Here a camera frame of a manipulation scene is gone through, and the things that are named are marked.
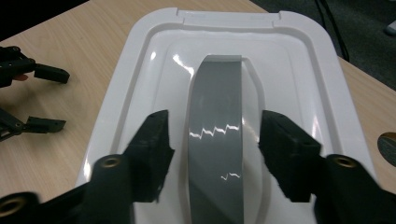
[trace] wooden table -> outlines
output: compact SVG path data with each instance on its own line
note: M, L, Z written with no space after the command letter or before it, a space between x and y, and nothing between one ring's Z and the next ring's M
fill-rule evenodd
M263 12L248 0L91 0L0 42L19 46L38 63L65 69L66 85L36 78L0 89L0 106L28 116L67 120L59 133L24 133L0 143L0 197L34 191L47 201L75 186L107 85L132 26L164 7ZM396 92L340 60L358 110L379 182L396 193L396 168L379 154L381 133L396 131Z

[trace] white plastic container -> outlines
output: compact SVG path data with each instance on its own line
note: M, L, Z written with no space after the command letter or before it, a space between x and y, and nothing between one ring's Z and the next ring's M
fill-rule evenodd
M77 185L101 157L122 153L149 114L169 110L176 150L159 203L136 203L138 224L191 223L187 127L191 85L207 55L242 55L245 223L316 223L312 203L291 203L257 148L261 111L282 113L322 145L374 168L328 34L281 11L225 13L165 8L138 21L125 43L95 123Z

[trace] light wood tabletop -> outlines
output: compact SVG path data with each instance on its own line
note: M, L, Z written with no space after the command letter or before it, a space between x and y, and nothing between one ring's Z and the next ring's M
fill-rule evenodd
M20 191L42 202L76 184L107 85L126 38L144 15L164 7L264 12L248 0L91 0L0 42L71 74L67 84L30 78L0 89L0 107L28 116L64 119L59 133L24 133L0 143L0 197ZM396 193L396 168L378 152L381 133L396 132L396 92L340 59L382 188Z

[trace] dark background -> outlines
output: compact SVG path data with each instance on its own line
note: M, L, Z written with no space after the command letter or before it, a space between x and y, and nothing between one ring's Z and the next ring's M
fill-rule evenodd
M2 1L0 41L86 1L88 0ZM315 0L251 1L268 12L294 11L322 24ZM396 2L388 0L327 0L327 2L346 43L350 62L396 90L396 38L383 32L385 27L396 20ZM341 57L338 39L325 13L324 20L337 54Z

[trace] cable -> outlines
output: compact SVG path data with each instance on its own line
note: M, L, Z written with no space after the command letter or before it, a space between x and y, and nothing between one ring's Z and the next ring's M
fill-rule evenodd
M318 11L319 11L320 17L321 17L322 22L323 22L323 28L326 29L326 24L325 24L325 21L324 21L323 13L321 11L321 8L320 8L318 0L315 0L315 3L317 5L317 7L318 7ZM349 62L349 53L347 51L347 46L346 46L346 44L344 42L343 37L341 36L340 31L338 30L337 23L335 22L334 16L332 15L332 12L330 11L329 5L327 4L326 0L320 0L320 3L323 5L323 7L326 10L326 13L327 13L327 15L329 17L329 20L332 23L332 27L333 27L333 29L335 31L335 35L336 35L337 40L338 40L338 44L340 45L341 54L343 55L344 60Z

